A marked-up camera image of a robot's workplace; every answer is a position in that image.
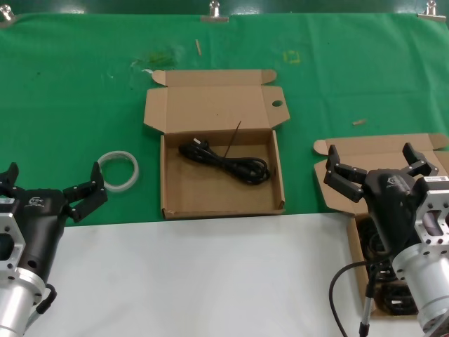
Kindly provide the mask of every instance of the cardboard box lid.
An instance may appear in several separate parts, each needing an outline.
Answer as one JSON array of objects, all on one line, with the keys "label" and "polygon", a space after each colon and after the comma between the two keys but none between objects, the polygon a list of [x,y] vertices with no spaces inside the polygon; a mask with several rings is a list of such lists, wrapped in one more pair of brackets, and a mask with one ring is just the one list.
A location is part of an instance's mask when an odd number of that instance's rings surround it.
[{"label": "cardboard box lid", "polygon": [[164,133],[273,128],[290,115],[274,70],[153,72],[144,123]]},{"label": "cardboard box lid", "polygon": [[[390,135],[371,137],[349,137],[317,140],[314,150],[319,154],[328,154],[331,145],[337,147],[342,163],[359,167],[367,171],[373,169],[401,169],[407,165],[402,149],[406,143],[425,155],[428,161],[439,168],[440,176],[447,176],[449,171],[449,152],[434,151],[449,145],[449,138],[442,133],[416,133],[410,135]],[[368,212],[365,200],[355,203],[343,197],[324,183],[326,160],[315,165],[326,205],[337,211],[350,214]]]}]

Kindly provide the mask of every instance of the black cable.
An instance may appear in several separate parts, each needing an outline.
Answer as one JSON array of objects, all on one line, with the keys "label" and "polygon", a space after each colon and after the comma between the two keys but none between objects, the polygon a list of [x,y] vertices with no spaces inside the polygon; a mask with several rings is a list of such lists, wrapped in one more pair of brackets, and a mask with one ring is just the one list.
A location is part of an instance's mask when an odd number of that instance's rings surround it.
[{"label": "black cable", "polygon": [[[388,283],[398,279],[389,261],[381,262],[377,266],[379,267],[379,272],[376,276],[376,282]],[[375,265],[368,267],[368,276],[371,276],[375,269]]]},{"label": "black cable", "polygon": [[42,302],[39,303],[39,305],[36,307],[36,312],[40,315],[43,315],[47,309],[51,306],[51,303],[56,299],[56,296],[58,293],[56,292],[56,289],[51,284],[47,283],[46,288],[50,290],[50,293],[46,297],[45,300],[42,300]]},{"label": "black cable", "polygon": [[362,266],[365,266],[365,265],[368,265],[368,264],[369,264],[369,262],[367,262],[367,261],[361,261],[361,262],[354,262],[354,263],[351,263],[350,265],[346,265],[346,266],[344,266],[342,269],[340,269],[340,270],[337,272],[337,274],[335,274],[335,276],[333,277],[332,281],[330,281],[330,286],[329,286],[329,303],[330,303],[330,309],[332,310],[332,314],[334,315],[335,322],[337,323],[338,328],[340,329],[340,331],[341,331],[341,333],[342,333],[342,335],[343,335],[344,337],[348,337],[348,335],[346,334],[346,331],[344,331],[344,328],[343,328],[343,326],[342,326],[342,323],[340,322],[340,318],[338,318],[337,310],[335,309],[335,305],[334,305],[334,295],[333,295],[333,292],[334,292],[334,286],[335,286],[335,283],[336,283],[336,281],[338,280],[338,278],[339,278],[344,272],[346,272],[347,270],[350,270],[350,269],[355,268],[355,267],[362,267]]},{"label": "black cable", "polygon": [[180,154],[201,164],[217,166],[249,185],[259,185],[270,177],[268,165],[261,158],[225,158],[212,151],[207,141],[179,146]]},{"label": "black cable", "polygon": [[379,233],[376,233],[368,240],[368,248],[376,255],[385,254],[384,244],[380,240]]},{"label": "black cable", "polygon": [[391,315],[416,315],[415,300],[405,284],[384,284],[380,289],[382,304]]}]

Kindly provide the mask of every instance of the silver metal joint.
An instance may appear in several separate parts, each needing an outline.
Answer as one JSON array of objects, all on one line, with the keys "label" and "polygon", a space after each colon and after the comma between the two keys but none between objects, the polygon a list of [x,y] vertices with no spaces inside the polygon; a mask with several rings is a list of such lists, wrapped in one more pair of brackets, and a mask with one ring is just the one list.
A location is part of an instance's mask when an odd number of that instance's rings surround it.
[{"label": "silver metal joint", "polygon": [[449,190],[430,190],[416,211],[415,230],[421,243],[393,260],[398,279],[407,283],[419,311],[418,322],[429,336],[449,333],[442,322],[449,311]]},{"label": "silver metal joint", "polygon": [[0,336],[22,337],[33,305],[42,301],[43,280],[16,268],[14,279],[0,279]]}]

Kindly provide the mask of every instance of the cardboard box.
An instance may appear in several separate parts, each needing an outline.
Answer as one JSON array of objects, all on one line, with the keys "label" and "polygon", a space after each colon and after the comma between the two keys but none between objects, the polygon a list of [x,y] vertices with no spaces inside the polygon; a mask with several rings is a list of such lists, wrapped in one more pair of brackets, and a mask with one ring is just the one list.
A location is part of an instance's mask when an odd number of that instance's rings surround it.
[{"label": "cardboard box", "polygon": [[[335,145],[340,161],[343,164],[359,167],[367,171],[374,169],[401,169],[408,165],[402,154],[403,146],[406,143],[411,143],[415,150],[421,152],[428,161],[438,167],[440,176],[448,175],[449,152],[436,150],[448,146],[449,139],[440,133],[317,140],[314,143],[314,150],[319,154],[327,156],[329,147]],[[358,223],[369,216],[365,200],[362,199],[359,203],[354,203],[324,183],[326,160],[320,161],[315,165],[315,172],[326,205],[331,209],[353,215],[347,228],[349,249],[354,262],[362,261],[363,253],[358,235]],[[362,302],[364,302],[368,273],[364,267],[356,268],[355,273],[358,291]],[[372,317],[416,318],[416,316],[391,316],[376,306],[373,306]]]},{"label": "cardboard box", "polygon": [[[284,211],[276,125],[290,118],[282,88],[263,86],[274,70],[155,71],[165,88],[147,93],[144,123],[161,136],[161,208],[165,218],[273,215]],[[219,168],[184,158],[178,146],[207,140],[223,156],[259,157],[271,178],[252,186]]]}]

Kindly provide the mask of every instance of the green tablecloth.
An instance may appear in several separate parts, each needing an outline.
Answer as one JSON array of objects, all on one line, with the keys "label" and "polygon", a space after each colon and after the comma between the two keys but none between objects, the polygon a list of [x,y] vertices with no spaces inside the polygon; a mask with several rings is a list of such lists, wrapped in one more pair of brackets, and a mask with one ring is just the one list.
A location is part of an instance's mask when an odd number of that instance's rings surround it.
[{"label": "green tablecloth", "polygon": [[[201,45],[200,57],[195,40]],[[84,225],[161,220],[159,134],[142,120],[144,68],[272,68],[291,120],[278,129],[286,213],[326,211],[313,164],[320,138],[443,132],[449,126],[449,35],[397,14],[234,16],[28,15],[0,31],[1,157],[23,188],[86,181],[112,150],[135,155],[137,184]],[[367,119],[366,124],[352,122]],[[109,167],[113,183],[130,167]]]}]

